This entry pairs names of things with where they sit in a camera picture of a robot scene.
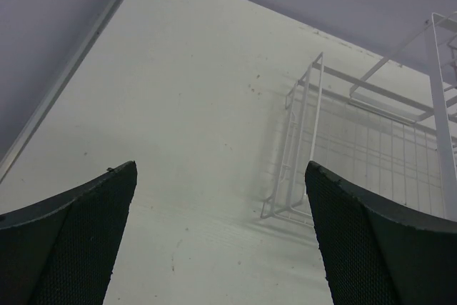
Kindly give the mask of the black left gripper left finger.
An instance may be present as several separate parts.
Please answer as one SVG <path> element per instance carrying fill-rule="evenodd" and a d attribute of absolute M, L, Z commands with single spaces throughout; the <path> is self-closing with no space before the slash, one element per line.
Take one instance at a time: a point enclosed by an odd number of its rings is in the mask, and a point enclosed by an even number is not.
<path fill-rule="evenodd" d="M 2 304 L 102 304 L 137 185 L 133 161 L 1 215 Z"/>

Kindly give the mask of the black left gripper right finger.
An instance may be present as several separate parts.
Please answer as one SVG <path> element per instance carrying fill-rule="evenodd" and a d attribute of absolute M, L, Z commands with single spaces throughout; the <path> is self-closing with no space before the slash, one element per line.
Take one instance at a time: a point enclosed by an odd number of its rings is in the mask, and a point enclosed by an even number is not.
<path fill-rule="evenodd" d="M 455 304 L 456 223 L 352 184 L 315 161 L 305 184 L 334 304 Z"/>

